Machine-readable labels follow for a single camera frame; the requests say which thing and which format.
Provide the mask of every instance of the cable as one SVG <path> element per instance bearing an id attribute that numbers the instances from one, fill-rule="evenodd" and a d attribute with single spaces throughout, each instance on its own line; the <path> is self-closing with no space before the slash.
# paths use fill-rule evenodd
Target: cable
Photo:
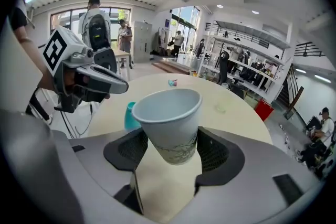
<path id="1" fill-rule="evenodd" d="M 79 136 L 81 136 L 81 135 L 83 135 L 83 133 L 85 133 L 86 132 L 86 130 L 89 128 L 89 126 L 90 126 L 90 123 L 91 123 L 91 121 L 92 121 L 92 114 L 93 114 L 93 110 L 92 110 L 92 104 L 90 103 L 90 112 L 91 112 L 91 119 L 90 119 L 90 121 L 89 121 L 89 124 L 88 124 L 88 126 L 86 127 L 86 129 L 84 130 L 84 132 L 82 132 L 82 133 L 79 133 L 78 132 L 78 130 L 77 130 L 77 127 L 75 126 L 75 130 L 76 130 L 76 132 L 77 132 L 77 134 L 79 135 Z"/>
<path id="2" fill-rule="evenodd" d="M 61 116 L 62 116 L 62 118 L 63 118 L 64 124 L 65 124 L 66 128 L 68 129 L 68 132 L 69 132 L 71 138 L 72 138 L 72 139 L 75 139 L 74 136 L 72 135 L 72 133 L 70 132 L 70 129 L 69 129 L 69 127 L 68 127 L 68 125 L 67 125 L 67 123 L 66 123 L 66 121 L 65 121 L 65 119 L 64 119 L 64 116 L 63 116 L 62 111 L 60 111 L 60 113 L 61 113 Z"/>

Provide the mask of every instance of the black backpack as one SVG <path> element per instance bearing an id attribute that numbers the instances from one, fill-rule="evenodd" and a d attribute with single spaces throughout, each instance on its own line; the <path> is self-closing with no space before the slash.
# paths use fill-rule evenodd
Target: black backpack
<path id="1" fill-rule="evenodd" d="M 106 24 L 101 14 L 94 15 L 89 22 L 89 38 L 93 51 L 111 47 L 110 37 L 107 36 Z"/>

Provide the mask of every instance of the table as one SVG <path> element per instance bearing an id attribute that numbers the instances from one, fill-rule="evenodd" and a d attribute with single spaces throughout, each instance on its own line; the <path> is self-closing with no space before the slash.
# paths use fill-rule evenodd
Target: table
<path id="1" fill-rule="evenodd" d="M 120 49 L 114 49 L 114 56 L 117 60 L 117 65 L 118 65 L 118 69 L 119 69 L 119 74 L 121 75 L 121 70 L 120 70 L 120 63 L 119 63 L 119 59 L 125 58 L 126 61 L 126 71 L 127 71 L 127 81 L 130 81 L 131 77 L 130 77 L 130 62 L 129 62 L 129 53 L 122 51 Z"/>
<path id="2" fill-rule="evenodd" d="M 146 95 L 172 89 L 168 79 L 177 79 L 178 88 L 198 91 L 202 97 L 200 125 L 232 132 L 272 144 L 269 132 L 243 99 L 205 79 L 183 74 L 156 74 L 129 82 L 123 94 L 111 94 L 96 112 L 89 127 L 89 136 L 124 129 L 124 113 L 129 102 L 138 102 Z M 162 105 L 169 100 L 162 100 Z M 194 195 L 195 177 L 202 173 L 201 158 L 196 151 L 191 160 L 181 166 L 166 163 L 152 143 L 136 169 L 144 215 L 165 223 L 177 214 Z"/>

